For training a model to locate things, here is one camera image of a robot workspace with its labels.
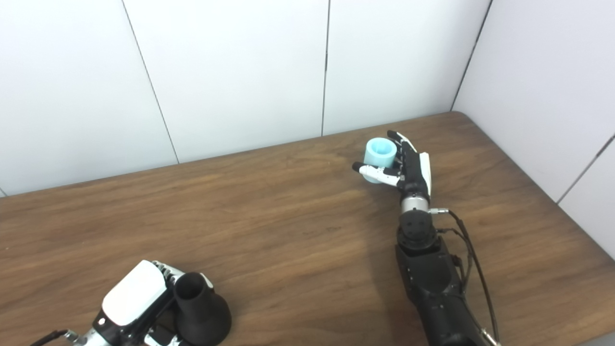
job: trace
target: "black fingertip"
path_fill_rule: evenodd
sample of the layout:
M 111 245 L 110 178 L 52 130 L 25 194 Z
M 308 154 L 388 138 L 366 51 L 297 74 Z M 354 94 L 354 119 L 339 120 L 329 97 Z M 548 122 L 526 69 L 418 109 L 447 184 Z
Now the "black fingertip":
M 359 169 L 361 167 L 365 166 L 365 164 L 363 162 L 355 162 L 352 164 L 352 169 L 355 170 L 356 172 L 359 171 Z
M 401 137 L 399 137 L 399 135 L 397 134 L 396 131 L 393 130 L 388 130 L 386 132 L 386 135 L 389 136 L 389 138 L 395 139 L 395 140 L 400 140 L 402 139 Z

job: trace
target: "panel seam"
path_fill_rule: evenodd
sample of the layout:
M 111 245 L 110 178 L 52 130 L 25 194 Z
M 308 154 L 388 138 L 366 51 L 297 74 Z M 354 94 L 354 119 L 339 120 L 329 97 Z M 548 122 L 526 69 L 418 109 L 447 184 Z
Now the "panel seam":
M 557 204 L 560 204 L 561 201 L 564 200 L 564 197 L 566 197 L 566 195 L 573 189 L 573 187 L 579 182 L 579 180 L 583 178 L 583 175 L 585 175 L 585 173 L 589 170 L 589 167 L 592 167 L 593 163 L 596 162 L 596 160 L 600 157 L 600 155 L 602 155 L 602 153 L 605 152 L 606 148 L 613 142 L 614 139 L 615 139 L 615 135 L 612 135 L 611 138 L 609 138 L 609 140 L 607 140 L 606 143 L 602 146 L 602 148 L 598 150 L 598 153 L 596 154 L 596 156 L 592 158 L 592 160 L 589 162 L 587 167 L 585 167 L 585 169 L 581 172 L 581 174 L 579 174 L 579 176 L 573 181 L 572 185 L 570 185 L 566 189 L 566 191 L 564 191 L 564 194 L 557 200 L 556 202 Z
M 137 35 L 135 34 L 135 29 L 132 26 L 132 22 L 130 21 L 130 16 L 128 15 L 128 10 L 126 9 L 126 3 L 122 0 L 122 6 L 124 6 L 124 12 L 126 13 L 126 19 L 128 20 L 128 24 L 130 25 L 130 30 L 132 31 L 132 36 L 135 38 L 135 44 L 137 45 L 137 49 L 139 50 L 139 56 L 141 57 L 141 63 L 143 64 L 143 68 L 145 69 L 145 74 L 148 77 L 149 86 L 152 89 L 152 93 L 154 94 L 154 99 L 156 99 L 156 105 L 158 106 L 158 112 L 160 112 L 160 116 L 162 118 L 162 123 L 164 125 L 164 129 L 167 131 L 167 136 L 169 137 L 169 142 L 171 143 L 171 148 L 173 149 L 173 154 L 175 155 L 175 161 L 180 163 L 180 159 L 177 156 L 177 151 L 175 150 L 175 145 L 173 144 L 173 139 L 171 138 L 171 133 L 169 132 L 169 127 L 167 125 L 167 121 L 164 118 L 164 114 L 162 114 L 162 108 L 160 107 L 160 102 L 158 101 L 158 95 L 156 95 L 156 90 L 154 89 L 154 84 L 152 83 L 152 79 L 149 76 L 149 71 L 147 65 L 145 65 L 145 59 L 143 58 L 143 53 L 141 51 L 141 46 L 139 46 L 139 41 L 137 40 Z
M 320 136 L 325 135 L 325 98 L 327 91 L 327 68 L 329 63 L 329 23 L 331 22 L 331 0 L 327 7 L 327 43 L 325 44 L 325 77 L 322 86 L 322 117 L 320 119 Z
M 485 27 L 485 22 L 487 21 L 487 16 L 489 15 L 489 11 L 491 10 L 491 4 L 493 0 L 489 1 L 489 5 L 487 6 L 487 11 L 485 12 L 485 16 L 483 17 L 483 22 L 480 24 L 480 29 L 478 29 L 478 35 L 476 35 L 476 40 L 474 41 L 474 46 L 472 47 L 472 52 L 467 59 L 466 68 L 463 70 L 463 74 L 461 75 L 461 80 L 459 81 L 459 86 L 457 87 L 457 91 L 455 92 L 455 97 L 453 97 L 453 103 L 451 103 L 451 110 L 455 106 L 455 101 L 457 101 L 457 96 L 459 95 L 459 91 L 461 90 L 461 85 L 463 84 L 463 80 L 466 78 L 466 73 L 468 67 L 470 67 L 470 62 L 472 61 L 472 57 L 474 56 L 474 51 L 476 50 L 476 45 L 478 44 L 478 40 L 480 39 L 480 34 L 483 33 L 483 28 Z

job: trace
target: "black forearm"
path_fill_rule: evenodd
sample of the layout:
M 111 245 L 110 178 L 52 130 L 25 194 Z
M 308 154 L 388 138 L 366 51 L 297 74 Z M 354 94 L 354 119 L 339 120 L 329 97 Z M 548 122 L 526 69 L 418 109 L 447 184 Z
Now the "black forearm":
M 399 265 L 408 298 L 414 303 L 430 346 L 485 345 L 461 294 L 461 279 L 446 245 L 435 251 L 408 255 L 397 246 Z

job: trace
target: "metal connector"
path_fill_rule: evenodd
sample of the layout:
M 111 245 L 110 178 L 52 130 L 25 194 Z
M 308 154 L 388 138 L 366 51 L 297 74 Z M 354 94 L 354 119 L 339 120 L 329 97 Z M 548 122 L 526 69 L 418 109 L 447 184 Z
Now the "metal connector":
M 66 333 L 64 334 L 64 337 L 72 343 L 75 343 L 78 339 L 79 339 L 79 334 L 77 334 L 76 332 L 72 331 L 72 330 L 67 330 Z
M 431 208 L 429 209 L 429 213 L 432 215 L 435 214 L 448 214 L 448 209 L 447 208 Z
M 485 338 L 485 340 L 487 340 L 487 342 L 491 346 L 502 346 L 502 344 L 496 341 L 496 339 L 494 339 L 493 336 L 491 336 L 491 334 L 487 333 L 487 330 L 485 328 L 480 330 L 480 334 Z

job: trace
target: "white wall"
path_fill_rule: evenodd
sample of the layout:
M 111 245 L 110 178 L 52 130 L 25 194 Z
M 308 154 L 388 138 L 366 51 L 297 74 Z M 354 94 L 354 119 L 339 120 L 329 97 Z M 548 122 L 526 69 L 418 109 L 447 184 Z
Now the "white wall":
M 487 3 L 333 0 L 328 32 L 328 0 L 5 0 L 0 187 L 447 111 Z
M 176 163 L 121 1 L 0 2 L 0 187 Z
M 560 206 L 615 259 L 614 193 L 615 145 L 610 145 L 566 194 Z
M 332 0 L 324 133 L 449 111 L 489 0 Z
M 615 132 L 615 2 L 493 2 L 454 110 L 552 199 Z
M 125 0 L 180 162 L 320 136 L 327 0 Z

